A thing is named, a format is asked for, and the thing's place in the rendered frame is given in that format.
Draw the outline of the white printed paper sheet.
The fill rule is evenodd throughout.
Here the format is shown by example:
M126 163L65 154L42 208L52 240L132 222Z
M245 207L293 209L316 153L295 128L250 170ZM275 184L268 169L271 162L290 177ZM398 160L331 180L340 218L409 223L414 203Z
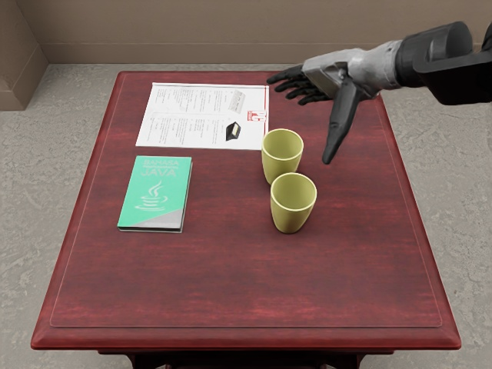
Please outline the white printed paper sheet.
M136 145L259 150L268 131L267 85L155 82Z

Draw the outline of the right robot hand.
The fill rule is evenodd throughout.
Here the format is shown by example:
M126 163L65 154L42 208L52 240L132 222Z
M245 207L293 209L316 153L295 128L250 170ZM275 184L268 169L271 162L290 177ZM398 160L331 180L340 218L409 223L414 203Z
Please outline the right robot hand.
M315 56L267 79L276 92L287 92L286 99L299 97L299 105L334 102L322 155L326 165L349 132L359 102L400 87L396 55L401 43L389 41L370 50L351 48Z

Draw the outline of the olive green cup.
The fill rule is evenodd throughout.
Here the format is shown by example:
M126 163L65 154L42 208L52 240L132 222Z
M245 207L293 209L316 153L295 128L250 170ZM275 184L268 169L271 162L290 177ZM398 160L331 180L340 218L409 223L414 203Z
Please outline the olive green cup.
M286 173L271 184L271 214L282 233L299 231L309 218L317 200L314 182L300 173Z
M304 150L301 136L292 130L269 131L262 141L261 160L268 184L280 175L296 172Z

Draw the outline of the green paperback book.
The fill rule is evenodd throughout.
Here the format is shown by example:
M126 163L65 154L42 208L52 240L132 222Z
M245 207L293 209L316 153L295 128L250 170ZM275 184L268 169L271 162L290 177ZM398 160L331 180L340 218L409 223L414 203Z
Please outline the green paperback book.
M118 229L182 232L191 169L190 157L137 156Z

